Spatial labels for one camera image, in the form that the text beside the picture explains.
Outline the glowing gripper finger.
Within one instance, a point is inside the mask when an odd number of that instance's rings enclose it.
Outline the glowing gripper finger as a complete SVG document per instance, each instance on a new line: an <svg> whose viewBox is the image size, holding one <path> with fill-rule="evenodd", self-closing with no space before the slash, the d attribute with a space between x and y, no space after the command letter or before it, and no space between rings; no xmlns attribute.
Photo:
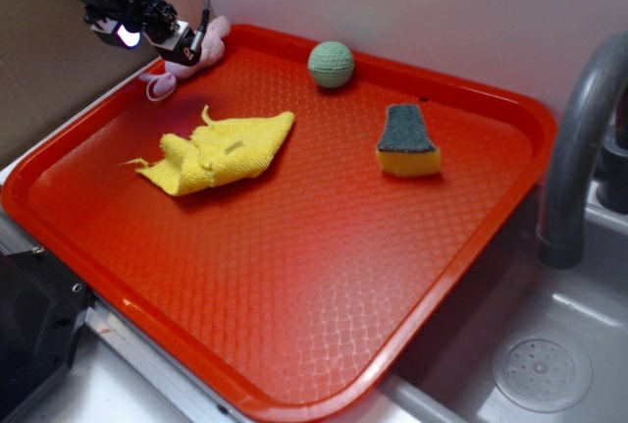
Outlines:
<svg viewBox="0 0 628 423"><path fill-rule="evenodd" d="M200 60L202 33L195 31L187 22L176 21L169 32L150 29L144 35L167 62L192 67Z"/></svg>
<svg viewBox="0 0 628 423"><path fill-rule="evenodd" d="M106 44L133 49L140 44L141 33L127 30L121 23L103 19L95 22L90 29Z"/></svg>

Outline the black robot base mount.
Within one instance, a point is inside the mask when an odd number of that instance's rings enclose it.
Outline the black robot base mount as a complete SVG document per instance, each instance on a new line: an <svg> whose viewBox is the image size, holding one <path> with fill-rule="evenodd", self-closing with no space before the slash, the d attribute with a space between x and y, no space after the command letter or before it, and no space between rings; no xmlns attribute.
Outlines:
<svg viewBox="0 0 628 423"><path fill-rule="evenodd" d="M1 420L16 422L72 369L91 299L54 255L1 255Z"/></svg>

